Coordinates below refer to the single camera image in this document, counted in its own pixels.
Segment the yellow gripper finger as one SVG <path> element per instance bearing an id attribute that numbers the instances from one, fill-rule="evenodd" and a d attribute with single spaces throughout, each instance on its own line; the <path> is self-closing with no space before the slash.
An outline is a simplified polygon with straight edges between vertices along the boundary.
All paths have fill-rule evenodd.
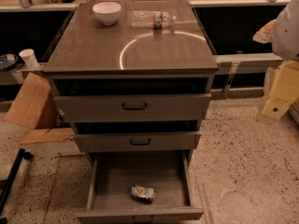
<path id="1" fill-rule="evenodd" d="M 270 22 L 268 22 L 255 33 L 255 35 L 253 36 L 253 40 L 261 44 L 271 43 L 275 25 L 276 20 L 271 20 Z"/>
<path id="2" fill-rule="evenodd" d="M 299 98 L 299 62 L 287 61 L 274 72 L 274 79 L 262 108 L 266 119 L 280 120 Z"/>

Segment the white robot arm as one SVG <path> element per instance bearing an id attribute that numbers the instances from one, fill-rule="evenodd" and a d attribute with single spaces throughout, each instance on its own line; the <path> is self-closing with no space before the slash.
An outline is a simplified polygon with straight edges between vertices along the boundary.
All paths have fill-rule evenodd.
<path id="1" fill-rule="evenodd" d="M 299 97 L 299 0 L 291 0 L 253 36 L 253 40 L 272 45 L 274 54 L 284 60 L 275 70 L 267 98 L 259 107 L 259 120 L 280 120 Z"/>

